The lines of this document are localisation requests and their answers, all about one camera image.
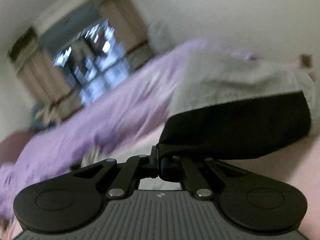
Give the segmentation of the beige striped left curtain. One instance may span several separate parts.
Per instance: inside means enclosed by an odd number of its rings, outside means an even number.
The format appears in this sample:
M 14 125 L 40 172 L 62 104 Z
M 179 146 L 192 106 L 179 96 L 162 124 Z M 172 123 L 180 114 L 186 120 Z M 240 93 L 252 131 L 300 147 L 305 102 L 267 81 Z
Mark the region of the beige striped left curtain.
M 17 39 L 8 57 L 31 95 L 42 105 L 53 105 L 61 122 L 82 109 L 79 94 L 67 82 L 62 70 L 53 65 L 33 27 Z

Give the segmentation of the pink cartoon bed blanket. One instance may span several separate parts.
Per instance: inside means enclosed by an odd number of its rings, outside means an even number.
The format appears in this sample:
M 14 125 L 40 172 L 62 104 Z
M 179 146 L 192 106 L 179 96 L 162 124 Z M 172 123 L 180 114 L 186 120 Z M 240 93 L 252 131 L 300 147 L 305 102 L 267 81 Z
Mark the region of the pink cartoon bed blanket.
M 119 162 L 127 158 L 147 154 L 151 144 L 156 143 L 163 126 L 146 135 L 135 144 L 123 146 L 111 153 L 110 157 Z M 293 145 L 259 159 L 229 160 L 227 163 L 284 181 L 304 193 L 308 201 L 308 211 L 299 231 L 308 239 L 319 239 L 319 122 L 310 134 Z M 22 232 L 16 219 L 8 227 L 1 223 L 1 239 L 14 239 Z

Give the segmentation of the grey green black jacket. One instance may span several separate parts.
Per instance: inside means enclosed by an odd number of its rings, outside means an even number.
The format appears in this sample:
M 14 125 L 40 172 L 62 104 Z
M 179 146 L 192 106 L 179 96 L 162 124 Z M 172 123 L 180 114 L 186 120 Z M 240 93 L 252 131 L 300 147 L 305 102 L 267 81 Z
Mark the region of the grey green black jacket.
M 309 74 L 290 64 L 194 51 L 159 143 L 221 160 L 259 158 L 309 134 L 316 97 Z

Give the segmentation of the purple duvet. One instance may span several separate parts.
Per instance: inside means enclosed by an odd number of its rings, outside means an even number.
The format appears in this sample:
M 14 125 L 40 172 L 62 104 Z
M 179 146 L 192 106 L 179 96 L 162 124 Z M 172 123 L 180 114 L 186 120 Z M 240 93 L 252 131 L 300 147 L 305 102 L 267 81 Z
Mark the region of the purple duvet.
M 16 163 L 1 166 L 1 218 L 14 217 L 22 189 L 65 174 L 91 148 L 111 153 L 164 123 L 188 55 L 207 44 L 191 40 L 153 58 L 63 124 L 33 136 Z

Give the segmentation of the pink quilted headboard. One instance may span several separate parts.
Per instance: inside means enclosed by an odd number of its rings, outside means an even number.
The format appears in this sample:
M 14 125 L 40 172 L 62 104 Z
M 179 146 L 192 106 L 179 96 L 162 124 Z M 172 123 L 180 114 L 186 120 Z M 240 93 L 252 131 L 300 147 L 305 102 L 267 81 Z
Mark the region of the pink quilted headboard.
M 35 135 L 32 130 L 21 130 L 7 136 L 0 144 L 1 165 L 16 163 L 26 144 Z

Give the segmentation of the beige striped curtain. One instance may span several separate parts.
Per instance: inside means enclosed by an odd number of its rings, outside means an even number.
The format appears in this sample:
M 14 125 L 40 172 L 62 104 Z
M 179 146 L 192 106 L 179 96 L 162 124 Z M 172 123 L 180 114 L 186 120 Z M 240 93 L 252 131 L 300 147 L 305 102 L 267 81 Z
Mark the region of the beige striped curtain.
M 131 70 L 136 71 L 154 57 L 147 26 L 131 0 L 93 0 L 115 30 Z
M 31 95 L 42 105 L 53 105 L 61 122 L 82 109 L 79 94 L 67 82 L 62 70 L 53 65 L 33 27 L 17 39 L 8 57 Z

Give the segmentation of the grey patterned bag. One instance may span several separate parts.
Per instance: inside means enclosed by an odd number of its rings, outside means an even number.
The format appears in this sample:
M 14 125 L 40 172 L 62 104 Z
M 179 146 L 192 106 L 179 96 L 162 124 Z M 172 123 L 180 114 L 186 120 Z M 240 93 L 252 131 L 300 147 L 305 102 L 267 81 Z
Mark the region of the grey patterned bag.
M 174 48 L 169 27 L 162 20 L 153 20 L 148 27 L 148 42 L 155 54 L 165 54 Z

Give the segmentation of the beige striped right curtain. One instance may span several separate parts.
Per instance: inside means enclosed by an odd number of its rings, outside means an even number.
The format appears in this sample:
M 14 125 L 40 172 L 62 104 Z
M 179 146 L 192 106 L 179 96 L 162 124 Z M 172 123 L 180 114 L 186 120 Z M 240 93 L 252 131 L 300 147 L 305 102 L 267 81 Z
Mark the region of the beige striped right curtain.
M 115 30 L 131 70 L 136 71 L 154 57 L 147 26 L 131 0 L 93 0 Z

